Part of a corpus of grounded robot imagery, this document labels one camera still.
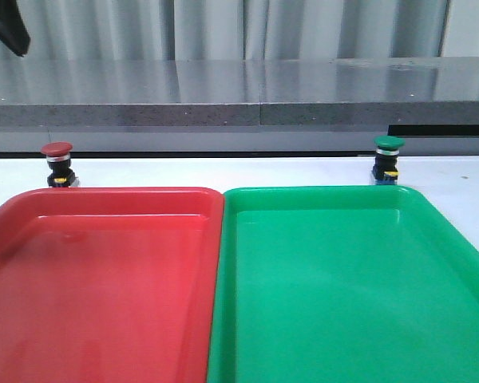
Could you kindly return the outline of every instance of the white table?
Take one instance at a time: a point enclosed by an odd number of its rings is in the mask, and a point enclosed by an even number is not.
[[[368,184],[374,158],[75,159],[83,187]],[[479,250],[479,156],[401,157],[399,184],[419,190]],[[45,160],[0,160],[0,205],[46,186]]]

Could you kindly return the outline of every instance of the white curtain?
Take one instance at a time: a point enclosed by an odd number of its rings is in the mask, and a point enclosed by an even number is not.
[[[479,0],[18,0],[25,60],[479,57]],[[0,43],[0,59],[16,59]]]

